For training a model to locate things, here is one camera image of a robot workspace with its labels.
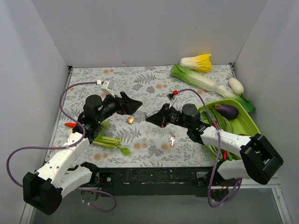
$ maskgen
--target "black metal frame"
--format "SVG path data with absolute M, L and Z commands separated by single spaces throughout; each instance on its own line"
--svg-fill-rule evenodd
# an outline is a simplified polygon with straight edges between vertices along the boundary
M 213 167 L 98 168 L 101 189 L 115 196 L 195 195 L 207 196 L 207 187 L 198 185 L 200 177 Z

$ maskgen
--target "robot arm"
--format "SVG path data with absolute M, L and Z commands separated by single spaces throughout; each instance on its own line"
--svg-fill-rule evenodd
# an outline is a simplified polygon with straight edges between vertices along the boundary
M 85 128 L 85 136 L 81 142 L 68 147 L 82 138 L 83 130 L 76 125 L 65 142 L 66 149 L 57 152 L 43 167 L 35 173 L 28 172 L 23 178 L 24 201 L 38 208 L 47 215 L 59 207 L 62 198 L 82 184 L 89 183 L 96 176 L 96 166 L 81 164 L 76 170 L 66 174 L 70 165 L 93 142 L 101 131 L 101 122 L 114 113 L 132 115 L 142 102 L 130 99 L 124 92 L 121 98 L 112 92 L 113 80 L 105 80 L 102 90 L 106 93 L 102 101 L 98 95 L 89 96 L 78 117 L 78 122 Z
M 159 127 L 166 127 L 169 123 L 185 127 L 192 141 L 218 146 L 218 131 L 200 121 L 200 113 L 194 104 L 185 104 L 182 112 L 170 104 L 164 104 L 159 112 L 147 117 L 146 121 Z M 217 172 L 224 179 L 250 177 L 260 184 L 267 184 L 283 164 L 281 156 L 261 134 L 249 137 L 220 130 L 220 135 L 221 148 L 242 158 L 241 161 L 226 161 L 219 166 Z

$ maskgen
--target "white radish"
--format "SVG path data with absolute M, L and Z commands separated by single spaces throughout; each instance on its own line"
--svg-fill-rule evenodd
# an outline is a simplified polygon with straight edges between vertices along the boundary
M 244 93 L 244 87 L 238 79 L 230 78 L 228 83 L 229 83 L 230 87 L 233 89 L 233 91 L 235 92 L 235 94 L 240 96 Z

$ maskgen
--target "green tray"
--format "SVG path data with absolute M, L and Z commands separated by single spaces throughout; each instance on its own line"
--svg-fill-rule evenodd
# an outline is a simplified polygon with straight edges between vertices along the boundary
M 209 106 L 211 104 L 227 104 L 234 106 L 239 110 L 239 116 L 236 119 L 229 121 L 234 127 L 233 134 L 246 134 L 248 136 L 254 136 L 256 133 L 261 133 L 254 121 L 239 102 L 233 99 L 222 99 L 207 103 L 206 105 Z

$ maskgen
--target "floral tablecloth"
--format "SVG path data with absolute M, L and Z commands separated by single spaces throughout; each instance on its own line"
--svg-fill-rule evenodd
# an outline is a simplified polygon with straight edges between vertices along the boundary
M 132 99 L 143 102 L 143 105 L 134 114 L 133 124 L 126 122 L 128 115 L 114 114 L 110 117 L 111 127 L 105 136 L 122 138 L 122 146 L 131 150 L 131 156 L 124 156 L 119 149 L 110 149 L 91 145 L 88 147 L 71 167 L 85 161 L 96 164 L 98 167 L 188 167 L 211 166 L 214 163 L 208 149 L 198 143 L 192 142 L 186 135 L 186 129 L 168 125 L 166 128 L 157 127 L 145 122 L 145 115 L 151 115 L 160 110 L 169 100 L 168 91 L 193 88 L 197 90 L 206 102 L 219 100 L 222 97 L 215 91 L 207 92 L 191 86 L 170 76 L 172 66 L 154 67 L 117 67 L 117 68 L 77 68 L 73 70 L 70 85 L 78 82 L 104 80 L 111 78 L 115 81 L 114 93 L 119 95 L 124 91 Z M 233 76 L 229 65 L 214 65 L 211 72 L 205 76 L 214 80 L 217 85 L 228 87 L 228 79 Z M 71 88 L 65 98 L 64 108 L 72 117 L 77 117 L 83 110 L 85 99 L 92 94 L 105 94 L 96 85 L 82 85 Z M 174 107 L 181 109 L 186 103 L 200 106 L 202 103 L 192 92 L 179 95 Z M 64 124 L 69 120 L 61 115 L 55 133 L 54 146 L 63 145 L 67 139 L 67 128 Z M 175 134 L 176 140 L 171 146 L 167 142 Z M 47 152 L 46 161 L 56 150 Z

